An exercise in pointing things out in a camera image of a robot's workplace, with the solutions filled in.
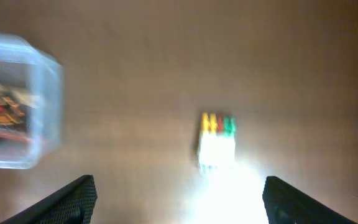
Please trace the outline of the yellow black needle-nose pliers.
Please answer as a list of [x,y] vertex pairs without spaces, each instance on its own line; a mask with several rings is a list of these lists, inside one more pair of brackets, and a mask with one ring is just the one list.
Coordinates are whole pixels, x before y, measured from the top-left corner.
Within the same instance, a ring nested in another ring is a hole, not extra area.
[[10,96],[0,97],[0,126],[23,124],[27,113],[21,104]]

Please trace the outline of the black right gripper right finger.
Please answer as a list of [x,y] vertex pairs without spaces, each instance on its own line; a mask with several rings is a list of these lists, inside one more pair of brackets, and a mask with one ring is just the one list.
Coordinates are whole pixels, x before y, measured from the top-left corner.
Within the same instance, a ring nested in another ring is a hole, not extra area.
[[262,194],[270,224],[356,224],[276,176],[268,176]]

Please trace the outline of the orange screwdriver bit holder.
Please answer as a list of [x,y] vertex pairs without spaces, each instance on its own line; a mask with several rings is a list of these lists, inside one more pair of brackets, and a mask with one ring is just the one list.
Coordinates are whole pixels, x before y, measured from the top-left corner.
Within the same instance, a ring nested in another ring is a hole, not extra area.
[[32,142],[32,138],[30,138],[26,133],[13,133],[9,131],[0,131],[0,141],[2,140],[13,140],[13,141],[20,141],[20,142]]

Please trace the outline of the orange scraper wooden handle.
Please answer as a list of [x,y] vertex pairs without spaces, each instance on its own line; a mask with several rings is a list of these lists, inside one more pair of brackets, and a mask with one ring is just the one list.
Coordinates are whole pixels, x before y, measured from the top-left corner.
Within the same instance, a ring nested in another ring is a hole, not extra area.
[[0,83],[0,107],[8,104],[6,100],[31,108],[35,108],[42,101],[40,96],[31,94],[26,88],[16,88]]

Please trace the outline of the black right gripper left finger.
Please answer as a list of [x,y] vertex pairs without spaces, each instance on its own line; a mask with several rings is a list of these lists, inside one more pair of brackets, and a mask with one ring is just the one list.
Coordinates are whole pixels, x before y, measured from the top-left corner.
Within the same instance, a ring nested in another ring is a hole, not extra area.
[[97,199],[94,177],[82,175],[2,224],[90,224]]

